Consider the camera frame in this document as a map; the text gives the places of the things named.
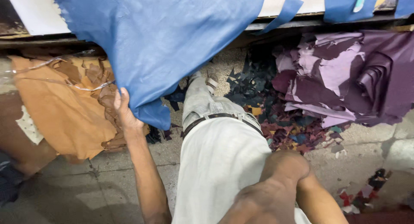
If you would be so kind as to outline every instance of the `light gray pants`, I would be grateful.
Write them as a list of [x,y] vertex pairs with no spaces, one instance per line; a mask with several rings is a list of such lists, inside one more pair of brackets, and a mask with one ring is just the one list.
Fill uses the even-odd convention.
[[240,105],[225,97],[211,95],[207,89],[205,78],[199,71],[191,76],[190,82],[184,100],[184,131],[197,119],[202,117],[209,119],[208,115],[211,114],[234,114],[240,121],[248,121],[260,130],[256,118],[252,114],[246,113]]

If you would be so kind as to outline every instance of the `sandal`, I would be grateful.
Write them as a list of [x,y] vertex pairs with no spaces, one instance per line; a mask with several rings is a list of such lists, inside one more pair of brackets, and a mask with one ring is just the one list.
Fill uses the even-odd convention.
[[217,86],[219,85],[219,83],[217,82],[218,80],[219,78],[215,73],[209,74],[206,85],[211,95],[214,95],[214,92],[217,89]]

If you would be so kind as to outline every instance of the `forearm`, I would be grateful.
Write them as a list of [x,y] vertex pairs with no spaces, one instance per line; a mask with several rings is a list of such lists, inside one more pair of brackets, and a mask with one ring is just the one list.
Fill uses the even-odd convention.
[[279,177],[242,189],[219,224],[294,224],[296,183]]
[[171,223],[164,184],[142,130],[126,130],[125,138],[134,164],[137,194],[145,223]]
[[348,224],[339,205],[314,174],[298,183],[296,200],[312,224]]

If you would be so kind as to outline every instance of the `white board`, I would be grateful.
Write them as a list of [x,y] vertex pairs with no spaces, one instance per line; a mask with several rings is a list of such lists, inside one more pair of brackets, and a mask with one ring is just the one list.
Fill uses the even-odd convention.
[[[265,0],[263,3],[262,11],[258,17],[277,16],[282,10],[285,0]],[[325,0],[302,0],[303,5],[299,9],[298,14],[324,12]]]
[[70,33],[55,0],[10,0],[32,36]]

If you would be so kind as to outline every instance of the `person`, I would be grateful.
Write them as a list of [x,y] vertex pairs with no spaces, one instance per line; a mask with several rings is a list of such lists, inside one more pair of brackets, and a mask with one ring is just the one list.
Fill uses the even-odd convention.
[[272,153],[256,118],[229,99],[212,95],[217,86],[216,76],[207,84],[200,72],[190,77],[173,218],[144,123],[128,108],[127,90],[116,93],[145,223],[348,223],[309,162],[290,150]]

